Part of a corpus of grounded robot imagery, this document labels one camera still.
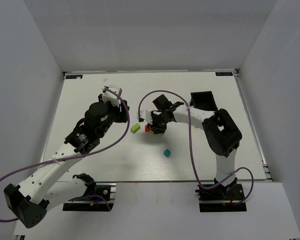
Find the black plastic bin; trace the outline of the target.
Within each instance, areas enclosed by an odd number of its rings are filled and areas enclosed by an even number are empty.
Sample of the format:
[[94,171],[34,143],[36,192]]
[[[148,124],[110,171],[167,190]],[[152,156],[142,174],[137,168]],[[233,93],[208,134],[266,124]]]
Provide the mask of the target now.
[[211,112],[218,110],[212,91],[191,92],[190,95],[191,107]]

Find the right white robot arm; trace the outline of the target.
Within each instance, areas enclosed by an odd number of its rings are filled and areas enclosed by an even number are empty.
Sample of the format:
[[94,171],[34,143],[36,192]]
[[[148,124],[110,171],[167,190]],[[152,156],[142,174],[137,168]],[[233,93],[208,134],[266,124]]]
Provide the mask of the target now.
[[204,191],[213,197],[227,198],[237,184],[235,158],[242,133],[227,110],[218,108],[211,91],[192,92],[189,104],[172,103],[164,94],[153,100],[156,110],[140,113],[154,134],[163,134],[171,122],[185,123],[204,131],[216,157],[215,188]]

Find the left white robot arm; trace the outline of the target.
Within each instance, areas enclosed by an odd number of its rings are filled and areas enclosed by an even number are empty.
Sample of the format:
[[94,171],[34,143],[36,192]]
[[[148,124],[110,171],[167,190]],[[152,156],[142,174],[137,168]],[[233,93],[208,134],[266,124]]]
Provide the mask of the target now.
[[64,143],[31,176],[3,190],[8,208],[27,228],[36,226],[54,207],[69,200],[94,198],[96,182],[86,173],[75,174],[63,187],[55,183],[99,144],[113,123],[127,123],[129,108],[121,90],[105,88],[89,106]]

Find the flat green block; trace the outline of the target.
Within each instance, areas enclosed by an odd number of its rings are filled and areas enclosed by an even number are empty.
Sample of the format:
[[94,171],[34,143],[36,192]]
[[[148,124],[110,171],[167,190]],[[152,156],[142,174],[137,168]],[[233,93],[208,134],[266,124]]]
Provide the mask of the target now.
[[130,131],[135,134],[137,131],[139,131],[141,129],[141,126],[139,123],[134,124],[131,128]]

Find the teal cube block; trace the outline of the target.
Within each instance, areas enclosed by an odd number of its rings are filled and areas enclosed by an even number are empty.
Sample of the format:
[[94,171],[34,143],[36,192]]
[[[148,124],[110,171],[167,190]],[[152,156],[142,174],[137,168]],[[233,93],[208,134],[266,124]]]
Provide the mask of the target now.
[[169,157],[171,155],[171,151],[169,149],[166,149],[164,152],[163,152],[164,156],[165,157]]

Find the left blue corner label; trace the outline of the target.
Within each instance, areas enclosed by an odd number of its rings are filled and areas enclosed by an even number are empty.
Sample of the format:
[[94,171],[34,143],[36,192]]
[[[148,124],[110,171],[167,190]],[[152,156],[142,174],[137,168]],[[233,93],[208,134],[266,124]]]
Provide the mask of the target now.
[[83,75],[66,75],[65,76],[66,79],[82,79]]

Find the blue corner label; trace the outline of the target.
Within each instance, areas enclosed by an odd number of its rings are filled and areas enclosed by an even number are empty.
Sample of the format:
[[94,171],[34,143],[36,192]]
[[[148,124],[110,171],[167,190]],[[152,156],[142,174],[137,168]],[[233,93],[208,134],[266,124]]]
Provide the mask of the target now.
[[65,76],[66,79],[82,79],[83,75],[66,75]]
[[218,77],[230,77],[233,76],[232,72],[215,72],[215,75]]

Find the right blue corner label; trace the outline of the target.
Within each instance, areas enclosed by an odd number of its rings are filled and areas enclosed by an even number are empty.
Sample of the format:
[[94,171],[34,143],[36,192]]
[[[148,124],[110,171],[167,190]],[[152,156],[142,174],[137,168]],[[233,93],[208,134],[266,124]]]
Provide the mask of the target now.
[[215,72],[215,75],[218,77],[230,77],[233,76],[232,72]]

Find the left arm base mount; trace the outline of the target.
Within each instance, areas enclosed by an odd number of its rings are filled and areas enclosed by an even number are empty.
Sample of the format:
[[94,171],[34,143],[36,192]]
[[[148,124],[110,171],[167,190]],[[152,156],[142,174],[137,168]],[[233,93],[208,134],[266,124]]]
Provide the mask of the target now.
[[83,197],[63,204],[64,212],[110,212],[116,197],[115,183],[97,183],[94,189]]

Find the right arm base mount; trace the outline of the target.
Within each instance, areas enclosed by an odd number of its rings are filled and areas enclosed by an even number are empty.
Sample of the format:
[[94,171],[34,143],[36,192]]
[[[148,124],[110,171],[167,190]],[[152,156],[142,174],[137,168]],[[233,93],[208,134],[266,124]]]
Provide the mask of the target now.
[[219,187],[205,190],[197,186],[199,210],[201,213],[246,212],[244,190],[241,184],[236,184],[226,195]]

